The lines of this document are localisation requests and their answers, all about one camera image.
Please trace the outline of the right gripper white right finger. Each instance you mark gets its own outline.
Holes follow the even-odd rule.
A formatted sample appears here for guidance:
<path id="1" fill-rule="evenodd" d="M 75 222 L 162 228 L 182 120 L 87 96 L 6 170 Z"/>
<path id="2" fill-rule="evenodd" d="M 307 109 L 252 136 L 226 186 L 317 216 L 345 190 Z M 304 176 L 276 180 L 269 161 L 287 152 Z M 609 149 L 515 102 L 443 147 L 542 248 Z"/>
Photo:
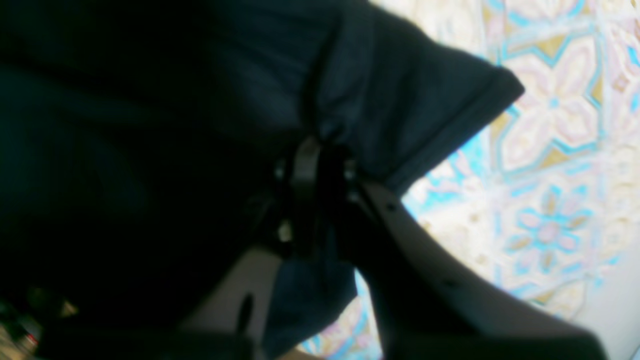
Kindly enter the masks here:
<path id="1" fill-rule="evenodd" d="M 605 360 L 588 330 L 510 296 L 458 262 L 384 186 L 340 182 L 334 225 L 370 289 L 386 360 Z"/>

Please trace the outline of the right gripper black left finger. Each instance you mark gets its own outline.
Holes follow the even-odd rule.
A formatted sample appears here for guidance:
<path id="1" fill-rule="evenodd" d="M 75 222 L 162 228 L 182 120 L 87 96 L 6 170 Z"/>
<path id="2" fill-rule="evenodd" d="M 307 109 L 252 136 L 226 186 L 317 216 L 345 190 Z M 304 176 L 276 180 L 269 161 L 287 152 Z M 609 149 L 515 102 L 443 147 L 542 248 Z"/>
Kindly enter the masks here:
<path id="1" fill-rule="evenodd" d="M 250 358 L 265 359 L 263 337 L 279 269 L 287 257 L 310 258 L 316 250 L 322 152 L 322 144 L 309 137 L 275 164 L 275 199 L 250 230 L 253 245 L 182 323 L 183 330 L 246 338 Z"/>

